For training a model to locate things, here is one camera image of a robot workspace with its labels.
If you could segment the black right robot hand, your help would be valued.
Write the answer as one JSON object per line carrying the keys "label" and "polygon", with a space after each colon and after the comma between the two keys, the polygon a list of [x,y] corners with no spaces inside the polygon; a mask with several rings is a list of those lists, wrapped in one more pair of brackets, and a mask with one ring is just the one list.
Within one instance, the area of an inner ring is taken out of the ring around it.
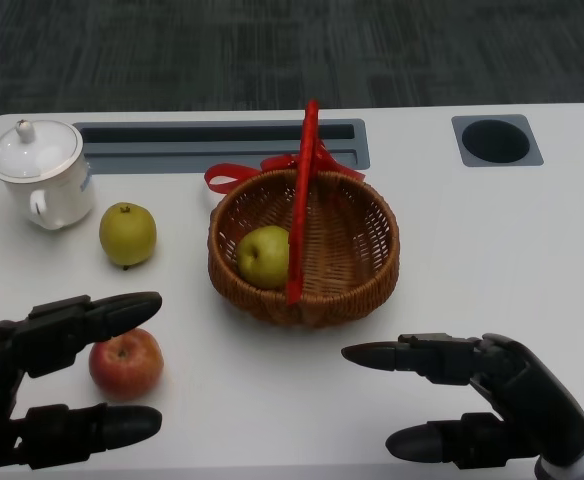
{"label": "black right robot hand", "polygon": [[393,456],[460,469],[533,458],[539,479],[584,479],[584,411],[521,343],[496,334],[410,334],[348,346],[342,355],[371,369],[415,372],[433,384],[469,385],[493,408],[397,431],[386,441]]}

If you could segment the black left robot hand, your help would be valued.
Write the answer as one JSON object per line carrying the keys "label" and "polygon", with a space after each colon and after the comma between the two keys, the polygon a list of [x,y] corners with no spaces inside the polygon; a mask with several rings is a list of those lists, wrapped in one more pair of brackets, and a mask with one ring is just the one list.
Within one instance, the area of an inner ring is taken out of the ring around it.
{"label": "black left robot hand", "polygon": [[87,295],[34,307],[21,321],[0,321],[0,467],[41,469],[87,460],[156,435],[161,413],[149,406],[63,404],[12,416],[24,376],[38,378],[73,365],[86,346],[124,334],[162,306],[157,292],[93,301]]}

